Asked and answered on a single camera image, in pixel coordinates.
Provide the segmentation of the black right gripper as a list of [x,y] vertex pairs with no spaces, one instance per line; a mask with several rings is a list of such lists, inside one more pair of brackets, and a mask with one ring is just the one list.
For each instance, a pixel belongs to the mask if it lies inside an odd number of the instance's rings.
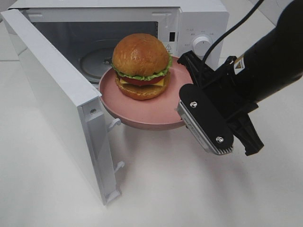
[[[215,155],[233,151],[233,134],[245,147],[246,156],[264,147],[248,115],[258,105],[240,95],[232,80],[236,59],[229,56],[217,70],[203,64],[192,51],[178,59],[193,83],[180,88],[177,112],[201,147]],[[231,130],[226,122],[231,123]]]

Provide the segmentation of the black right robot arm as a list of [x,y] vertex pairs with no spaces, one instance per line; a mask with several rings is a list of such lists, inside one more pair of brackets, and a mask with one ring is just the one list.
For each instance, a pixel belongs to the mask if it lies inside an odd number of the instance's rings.
[[177,112],[202,148],[225,155],[238,138],[247,156],[256,154],[264,145],[249,113],[303,76],[303,3],[291,1],[272,31],[216,70],[193,51],[178,63],[186,67],[192,83],[180,88]]

